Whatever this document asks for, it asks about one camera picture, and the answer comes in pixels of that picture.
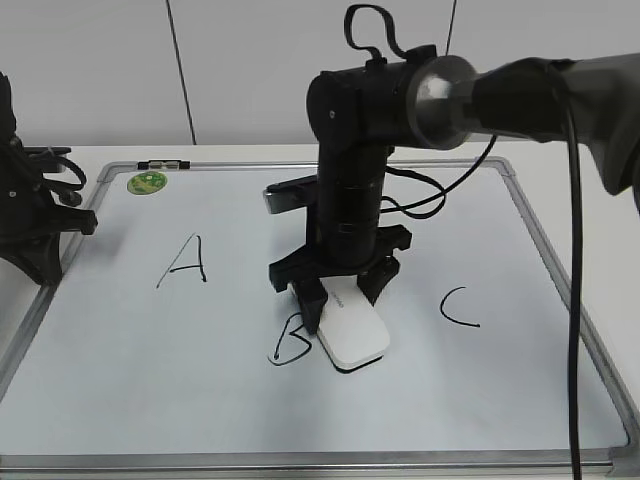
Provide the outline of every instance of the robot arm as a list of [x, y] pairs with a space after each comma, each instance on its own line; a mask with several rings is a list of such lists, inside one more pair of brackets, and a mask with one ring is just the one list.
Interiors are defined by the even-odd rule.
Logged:
[[[78, 191], [87, 179], [76, 164], [58, 155], [64, 149], [29, 155], [15, 131], [11, 87], [0, 73], [0, 258], [36, 283], [54, 285], [62, 278], [60, 233], [91, 235], [97, 226], [93, 211], [71, 208], [82, 202]], [[44, 177], [43, 172], [61, 166], [75, 173], [79, 183]], [[52, 193], [66, 206], [56, 204]]]
[[[402, 61], [388, 63], [376, 47], [354, 43], [351, 26], [361, 8], [380, 13]], [[447, 150], [471, 133], [564, 140], [560, 105], [568, 102], [577, 140], [591, 149], [606, 190], [617, 194], [633, 186], [640, 209], [640, 54], [529, 58], [478, 74], [463, 58], [438, 57], [433, 45], [403, 51], [390, 14], [375, 5], [349, 7], [344, 30], [347, 43], [371, 59], [363, 67], [322, 72], [309, 87], [317, 178], [266, 190], [272, 213], [307, 208], [306, 244], [270, 265], [269, 276], [276, 291], [293, 285], [310, 333], [327, 298], [320, 278], [358, 275], [374, 303], [398, 273], [393, 251], [409, 248], [411, 234], [400, 225], [385, 227], [393, 232], [378, 226], [395, 146]]]

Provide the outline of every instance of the black cable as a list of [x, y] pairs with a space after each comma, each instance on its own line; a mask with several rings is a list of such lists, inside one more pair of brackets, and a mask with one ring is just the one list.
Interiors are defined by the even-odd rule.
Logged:
[[581, 292], [583, 271], [582, 186], [580, 183], [580, 152], [578, 135], [571, 104], [567, 98], [567, 85], [558, 70], [547, 64], [545, 73], [552, 83], [562, 114], [562, 126], [569, 152], [571, 183], [571, 299], [569, 302], [569, 344], [567, 349], [567, 393], [569, 404], [569, 448], [574, 480], [582, 479], [580, 461], [580, 430], [578, 405], [578, 355], [580, 349]]
[[[431, 178], [431, 177], [429, 177], [427, 175], [422, 175], [421, 173], [415, 172], [413, 170], [401, 170], [399, 168], [393, 168], [393, 167], [387, 166], [386, 172], [391, 174], [391, 175], [395, 175], [397, 177], [412, 178], [414, 180], [419, 180], [421, 182], [427, 183], [427, 184], [431, 185], [432, 187], [437, 188], [440, 191], [440, 194], [443, 194], [444, 191], [445, 191], [445, 188], [437, 180], [435, 180], [435, 179], [433, 179], [433, 178]], [[395, 205], [395, 209], [394, 209], [395, 211], [402, 212], [407, 217], [413, 218], [415, 220], [425, 220], [427, 218], [433, 217], [440, 210], [442, 210], [446, 200], [447, 200], [447, 197], [446, 197], [446, 194], [444, 194], [444, 195], [441, 196], [440, 203], [433, 210], [431, 210], [429, 212], [425, 212], [425, 213], [414, 213], [414, 212], [411, 212], [406, 206], [400, 205], [393, 197], [389, 197], [389, 196], [386, 196], [386, 195], [384, 195], [382, 197], [382, 201], [383, 202], [387, 201], [387, 202], [390, 202], [393, 205]]]
[[[382, 197], [383, 201], [387, 201], [387, 202], [391, 202], [395, 205], [394, 208], [383, 208], [382, 210], [380, 210], [380, 213], [392, 213], [392, 212], [402, 212], [405, 215], [411, 217], [411, 218], [429, 218], [432, 217], [433, 215], [435, 215], [435, 213], [437, 213], [437, 211], [441, 210], [442, 207], [444, 206], [444, 199], [447, 196], [447, 193], [450, 193], [452, 190], [454, 190], [455, 188], [457, 188], [462, 182], [464, 182], [467, 178], [469, 178], [473, 172], [475, 172], [480, 165], [482, 165], [482, 163], [486, 160], [486, 158], [489, 156], [489, 153], [491, 152], [491, 149], [493, 148], [493, 146], [495, 145], [496, 141], [498, 140], [498, 136], [497, 135], [493, 135], [491, 137], [491, 140], [489, 140], [488, 145], [486, 146], [486, 148], [484, 149], [484, 151], [482, 152], [482, 154], [478, 157], [478, 159], [474, 162], [474, 164], [471, 166], [471, 168], [469, 168], [469, 170], [467, 170], [465, 173], [463, 173], [460, 178], [458, 178], [455, 182], [453, 182], [451, 185], [449, 185], [448, 187], [442, 189], [440, 192], [436, 193], [435, 195], [432, 195], [428, 198], [425, 198], [424, 200], [420, 200], [418, 202], [414, 202], [414, 203], [410, 203], [407, 205], [399, 205], [397, 201], [395, 201], [393, 198], [391, 197]], [[415, 178], [416, 180], [421, 180], [424, 181], [426, 183], [429, 183], [430, 185], [433, 185], [434, 187], [440, 189], [442, 187], [442, 185], [440, 185], [438, 182], [436, 182], [435, 180], [433, 180], [431, 177], [427, 177], [426, 175], [421, 175], [417, 172], [413, 172], [412, 170], [399, 170], [399, 169], [395, 169], [393, 167], [387, 167], [387, 172], [390, 173], [391, 175], [398, 175], [398, 176], [404, 176], [404, 177], [409, 177], [409, 178]], [[441, 202], [440, 205], [438, 205], [438, 207], [436, 207], [437, 210], [435, 213], [432, 212], [428, 212], [427, 214], [415, 214], [415, 213], [411, 213], [411, 212], [407, 212], [409, 209], [413, 209], [416, 207], [420, 207], [422, 205], [426, 205], [427, 203], [431, 203], [434, 200], [437, 200], [439, 198], [442, 198], [443, 201]]]

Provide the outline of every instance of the round sticker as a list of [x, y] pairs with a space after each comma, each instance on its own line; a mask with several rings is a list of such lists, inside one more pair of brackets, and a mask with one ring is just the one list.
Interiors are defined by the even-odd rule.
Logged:
[[167, 185], [167, 181], [164, 173], [144, 172], [129, 180], [127, 190], [134, 195], [151, 195], [162, 190]]

